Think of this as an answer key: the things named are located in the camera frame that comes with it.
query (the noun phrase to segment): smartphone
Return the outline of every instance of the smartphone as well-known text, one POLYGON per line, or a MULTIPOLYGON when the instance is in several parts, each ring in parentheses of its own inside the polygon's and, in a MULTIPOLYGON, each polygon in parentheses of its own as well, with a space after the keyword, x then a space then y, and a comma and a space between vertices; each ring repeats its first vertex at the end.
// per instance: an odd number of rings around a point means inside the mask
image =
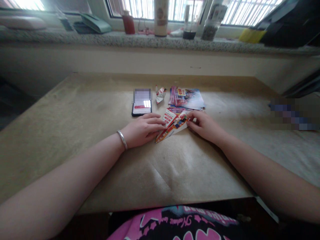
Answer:
POLYGON ((152 113, 151 89, 135 89, 133 93, 132 113, 133 117, 152 113))

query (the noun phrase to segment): window sill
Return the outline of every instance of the window sill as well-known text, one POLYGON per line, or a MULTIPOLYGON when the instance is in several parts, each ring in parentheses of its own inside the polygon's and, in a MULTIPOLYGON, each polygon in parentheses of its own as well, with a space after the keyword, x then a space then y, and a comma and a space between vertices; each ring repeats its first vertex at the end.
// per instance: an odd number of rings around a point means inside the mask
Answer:
POLYGON ((84 44, 110 47, 134 48, 167 48, 179 50, 194 50, 206 52, 231 52, 250 54, 285 54, 285 55, 320 55, 319 47, 304 46, 297 49, 265 47, 263 44, 250 44, 238 40, 216 38, 213 42, 199 38, 184 40, 182 38, 154 37, 154 35, 126 35, 124 32, 110 32, 106 34, 77 34, 61 29, 47 29, 41 31, 10 30, 0 27, 0 42, 36 42, 60 44, 84 44))

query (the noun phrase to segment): red bottle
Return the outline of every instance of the red bottle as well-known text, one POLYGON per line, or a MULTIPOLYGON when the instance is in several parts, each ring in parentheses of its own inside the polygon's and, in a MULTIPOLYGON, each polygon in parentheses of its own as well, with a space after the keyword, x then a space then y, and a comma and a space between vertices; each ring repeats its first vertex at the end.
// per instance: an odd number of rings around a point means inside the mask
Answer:
POLYGON ((135 34, 134 31, 134 23, 133 23, 133 17, 130 16, 129 11, 124 11, 124 15, 122 15, 123 24, 124 24, 124 30, 126 31, 126 34, 135 34))

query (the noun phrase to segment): black phone case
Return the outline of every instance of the black phone case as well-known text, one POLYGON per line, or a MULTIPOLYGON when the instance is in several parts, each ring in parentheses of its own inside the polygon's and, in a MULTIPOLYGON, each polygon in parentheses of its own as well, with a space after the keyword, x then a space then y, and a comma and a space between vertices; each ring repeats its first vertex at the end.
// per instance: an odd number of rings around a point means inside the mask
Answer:
POLYGON ((133 104, 132 104, 132 112, 131 112, 131 115, 133 117, 139 117, 139 116, 142 116, 142 115, 145 115, 146 113, 137 113, 137 114, 134 114, 133 113, 133 104))

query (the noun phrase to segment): silver bangle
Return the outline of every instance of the silver bangle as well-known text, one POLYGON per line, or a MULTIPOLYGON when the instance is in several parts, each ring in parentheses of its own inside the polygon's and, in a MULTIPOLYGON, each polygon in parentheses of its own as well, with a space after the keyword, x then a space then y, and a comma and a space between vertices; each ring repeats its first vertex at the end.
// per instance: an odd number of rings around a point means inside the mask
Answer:
POLYGON ((122 140, 122 143, 123 143, 123 145, 124 145, 124 148, 125 148, 126 150, 128 150, 128 145, 127 145, 127 143, 126 143, 126 140, 124 140, 123 134, 120 132, 120 130, 118 130, 117 133, 119 134, 119 136, 120 136, 120 138, 121 138, 121 140, 122 140))

